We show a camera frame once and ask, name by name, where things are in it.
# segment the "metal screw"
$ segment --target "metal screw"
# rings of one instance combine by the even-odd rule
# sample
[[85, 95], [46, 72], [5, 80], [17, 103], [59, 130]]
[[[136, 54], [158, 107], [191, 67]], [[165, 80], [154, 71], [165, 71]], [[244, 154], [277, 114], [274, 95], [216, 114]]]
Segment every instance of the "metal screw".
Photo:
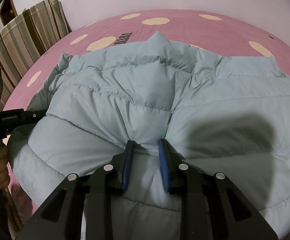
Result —
[[217, 179], [224, 179], [225, 178], [225, 174], [221, 173], [221, 172], [218, 172], [218, 173], [216, 173], [216, 178]]
[[185, 164], [185, 163], [180, 164], [178, 167], [179, 167], [180, 170], [183, 170], [183, 171], [188, 169], [188, 165]]
[[104, 166], [104, 170], [105, 170], [105, 171], [111, 171], [113, 168], [114, 168], [114, 167], [113, 167], [113, 165], [111, 165], [111, 164], [106, 164], [106, 165]]
[[67, 179], [68, 179], [69, 181], [76, 180], [76, 178], [77, 178], [77, 176], [76, 176], [76, 174], [74, 174], [74, 173], [71, 173], [70, 175], [67, 176]]

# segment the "cream polka dot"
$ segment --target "cream polka dot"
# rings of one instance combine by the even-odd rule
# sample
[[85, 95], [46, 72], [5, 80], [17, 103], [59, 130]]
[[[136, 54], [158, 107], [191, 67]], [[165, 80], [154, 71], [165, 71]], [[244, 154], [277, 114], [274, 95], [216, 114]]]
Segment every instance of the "cream polka dot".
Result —
[[27, 83], [27, 87], [29, 87], [30, 85], [32, 85], [34, 83], [34, 81], [39, 77], [39, 75], [41, 75], [41, 70], [37, 71], [34, 76], [32, 76], [32, 78], [30, 79], [30, 81]]
[[126, 15], [126, 16], [122, 17], [121, 20], [132, 19], [132, 18], [138, 17], [140, 15], [141, 15], [140, 13], [129, 14], [129, 15]]
[[196, 48], [200, 48], [200, 49], [203, 49], [203, 48], [201, 48], [200, 46], [197, 46], [197, 45], [193, 45], [193, 44], [189, 44], [190, 46], [194, 46], [194, 47], [196, 47]]
[[168, 22], [169, 22], [169, 19], [167, 18], [152, 18], [152, 19], [147, 19], [145, 21], [142, 21], [142, 23], [145, 25], [161, 25], [161, 24], [166, 24]]
[[200, 14], [199, 16], [203, 17], [205, 19], [208, 19], [208, 20], [215, 20], [215, 21], [221, 21], [222, 20], [221, 18], [219, 18], [217, 16], [209, 15], [209, 14]]
[[98, 41], [95, 41], [93, 43], [91, 43], [86, 50], [89, 51], [95, 51], [98, 49], [104, 49], [107, 46], [111, 45], [114, 41], [116, 40], [116, 38], [114, 36], [109, 36], [109, 37], [105, 37], [102, 38]]
[[263, 45], [259, 44], [256, 41], [250, 41], [249, 45], [254, 49], [257, 50], [260, 54], [263, 54], [265, 57], [273, 56], [272, 53], [266, 49]]
[[3, 143], [5, 145], [7, 145], [7, 142], [9, 141], [9, 138], [10, 138], [11, 135], [8, 135], [6, 138], [3, 139]]
[[71, 42], [71, 45], [78, 43], [78, 42], [81, 41], [82, 39], [86, 38], [87, 35], [88, 35], [88, 34], [84, 34], [84, 35], [78, 37], [77, 39], [73, 40], [73, 41]]
[[91, 25], [93, 25], [94, 23], [96, 23], [96, 22], [93, 22], [93, 23], [90, 23], [90, 24], [88, 24], [88, 25], [85, 25], [84, 28], [86, 28], [86, 27], [88, 27], [88, 26], [91, 26]]

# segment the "quilted puffer fabric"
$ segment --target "quilted puffer fabric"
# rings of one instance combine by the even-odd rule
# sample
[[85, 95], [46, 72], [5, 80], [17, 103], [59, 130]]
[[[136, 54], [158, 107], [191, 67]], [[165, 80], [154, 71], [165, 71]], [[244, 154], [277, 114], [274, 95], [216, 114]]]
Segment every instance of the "quilted puffer fabric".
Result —
[[114, 239], [179, 239], [181, 200], [164, 192], [158, 140], [184, 162], [225, 173], [279, 237], [290, 230], [290, 76], [273, 57], [222, 57], [155, 33], [144, 42], [63, 54], [9, 140], [11, 166], [40, 205], [69, 173], [135, 150], [112, 197]]

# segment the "bed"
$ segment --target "bed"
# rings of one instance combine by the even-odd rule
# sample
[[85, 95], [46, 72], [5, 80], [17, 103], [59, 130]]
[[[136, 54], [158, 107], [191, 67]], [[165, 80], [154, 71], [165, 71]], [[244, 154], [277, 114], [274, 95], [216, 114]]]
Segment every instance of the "bed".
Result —
[[[194, 10], [151, 10], [120, 15], [83, 26], [48, 49], [15, 87], [4, 110], [24, 108], [57, 65], [60, 55], [82, 55], [108, 46], [146, 41], [156, 31], [223, 56], [273, 56], [290, 75], [290, 47], [270, 33], [245, 22]], [[37, 209], [9, 167], [9, 190], [25, 222]]]

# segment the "striped fabric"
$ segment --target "striped fabric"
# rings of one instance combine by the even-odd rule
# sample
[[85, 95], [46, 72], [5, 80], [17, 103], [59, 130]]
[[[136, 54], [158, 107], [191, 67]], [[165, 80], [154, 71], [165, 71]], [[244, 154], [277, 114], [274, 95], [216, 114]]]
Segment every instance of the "striped fabric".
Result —
[[45, 0], [34, 5], [0, 30], [3, 78], [0, 111], [29, 68], [69, 32], [58, 0]]

